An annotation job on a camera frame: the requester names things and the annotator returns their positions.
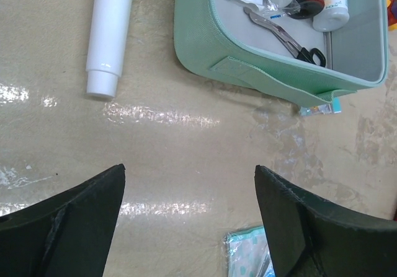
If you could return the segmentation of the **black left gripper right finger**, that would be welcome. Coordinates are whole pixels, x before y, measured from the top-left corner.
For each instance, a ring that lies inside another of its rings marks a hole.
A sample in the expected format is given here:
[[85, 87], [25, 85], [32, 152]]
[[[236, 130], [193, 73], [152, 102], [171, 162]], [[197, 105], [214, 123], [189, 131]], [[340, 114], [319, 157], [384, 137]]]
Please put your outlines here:
[[396, 222], [335, 204], [255, 169], [276, 276], [396, 276]]

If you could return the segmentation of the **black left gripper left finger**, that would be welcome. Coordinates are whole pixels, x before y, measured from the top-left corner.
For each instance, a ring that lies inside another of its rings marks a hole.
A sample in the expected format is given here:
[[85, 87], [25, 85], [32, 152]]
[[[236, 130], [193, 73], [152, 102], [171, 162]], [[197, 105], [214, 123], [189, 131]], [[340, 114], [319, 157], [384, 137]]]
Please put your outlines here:
[[1, 216], [1, 276], [102, 276], [124, 190], [119, 164]]

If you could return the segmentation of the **green dotted plaster packet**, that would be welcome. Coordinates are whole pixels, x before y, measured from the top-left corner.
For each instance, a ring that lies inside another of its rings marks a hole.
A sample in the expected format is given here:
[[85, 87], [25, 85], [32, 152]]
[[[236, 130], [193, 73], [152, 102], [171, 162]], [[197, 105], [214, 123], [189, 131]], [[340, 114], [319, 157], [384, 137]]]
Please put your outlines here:
[[228, 276], [275, 276], [264, 226], [227, 233]]

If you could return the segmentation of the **black handled scissors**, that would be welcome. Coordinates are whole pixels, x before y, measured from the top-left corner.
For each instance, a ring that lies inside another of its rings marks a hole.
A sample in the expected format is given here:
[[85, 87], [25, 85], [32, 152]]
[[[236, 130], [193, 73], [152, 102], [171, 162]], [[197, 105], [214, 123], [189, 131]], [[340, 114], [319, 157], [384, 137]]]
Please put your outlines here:
[[319, 49], [312, 48], [311, 50], [307, 50], [293, 37], [291, 37], [281, 26], [271, 20], [265, 19], [248, 7], [244, 7], [243, 11], [249, 16], [251, 22], [272, 32], [295, 59], [320, 67], [326, 67], [326, 57]]

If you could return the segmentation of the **mint green medicine case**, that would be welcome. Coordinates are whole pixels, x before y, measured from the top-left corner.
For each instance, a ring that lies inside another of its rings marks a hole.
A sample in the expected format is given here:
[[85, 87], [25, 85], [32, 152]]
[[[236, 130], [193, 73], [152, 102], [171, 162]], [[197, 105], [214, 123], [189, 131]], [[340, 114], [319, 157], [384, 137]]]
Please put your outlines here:
[[258, 90], [302, 107], [384, 83], [388, 72], [386, 0], [348, 0], [350, 19], [331, 33], [310, 20], [276, 19], [301, 46], [318, 48], [325, 67], [294, 58], [269, 30], [229, 0], [175, 0], [174, 48], [190, 72]]

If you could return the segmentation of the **white green label bottle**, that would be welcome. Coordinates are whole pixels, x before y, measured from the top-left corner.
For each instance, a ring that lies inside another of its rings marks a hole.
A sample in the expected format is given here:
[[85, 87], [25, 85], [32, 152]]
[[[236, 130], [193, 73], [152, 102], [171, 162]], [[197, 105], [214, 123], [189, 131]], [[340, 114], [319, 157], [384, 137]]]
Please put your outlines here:
[[348, 0], [324, 0], [323, 10], [313, 17], [313, 28], [319, 32], [332, 32], [348, 23]]

